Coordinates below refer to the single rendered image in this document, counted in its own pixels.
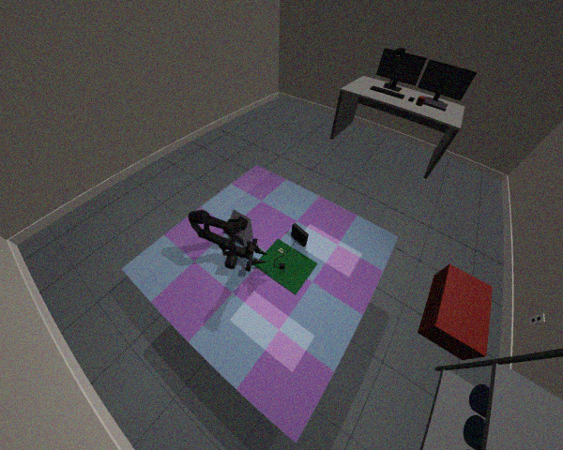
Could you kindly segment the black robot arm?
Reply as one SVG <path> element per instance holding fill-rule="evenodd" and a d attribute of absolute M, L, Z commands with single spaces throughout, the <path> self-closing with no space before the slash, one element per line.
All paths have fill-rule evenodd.
<path fill-rule="evenodd" d="M 203 209 L 190 211 L 188 218 L 191 227 L 195 231 L 197 231 L 199 237 L 217 244 L 222 249 L 223 256 L 227 256 L 225 266 L 228 268 L 236 269 L 236 261 L 240 247 L 236 246 L 236 243 L 233 239 L 224 238 L 218 234 L 211 232 L 209 230 L 209 225 L 223 229 L 224 233 L 226 234 L 233 234 L 238 233 L 240 229 L 245 230 L 248 221 L 243 217 L 239 217 L 228 219 L 226 222 L 222 219 L 210 216 L 209 213 L 207 213 L 207 211 Z M 204 224 L 203 230 L 199 224 Z M 242 254 L 251 256 L 251 254 L 254 252 L 254 247 L 255 246 L 253 245 L 252 241 L 247 241 L 247 245 L 244 246 L 245 252 Z"/>

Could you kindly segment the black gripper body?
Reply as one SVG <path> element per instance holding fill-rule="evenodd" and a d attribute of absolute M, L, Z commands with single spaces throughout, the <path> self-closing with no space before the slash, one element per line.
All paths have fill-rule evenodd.
<path fill-rule="evenodd" d="M 254 247 L 254 251 L 256 250 L 256 247 L 257 247 L 257 246 L 256 246 L 257 240 L 258 240 L 258 239 L 256 239 L 256 238 L 252 239 L 253 245 L 255 246 L 255 247 Z M 245 258 L 245 259 L 249 260 L 249 261 L 247 262 L 247 264 L 246 264 L 245 270 L 246 270 L 247 272 L 250 272 L 250 271 L 251 271 L 251 266 L 252 266 L 252 263 L 253 263 L 253 258 L 252 258 L 253 253 L 251 254 L 251 257 L 250 257 L 250 255 L 246 256 L 246 255 L 242 254 L 242 253 L 244 253 L 244 252 L 245 252 L 245 248 L 244 248 L 244 247 L 240 247 L 240 250 L 239 250 L 239 253 L 238 253 L 238 257 L 240 257 L 240 258 Z"/>

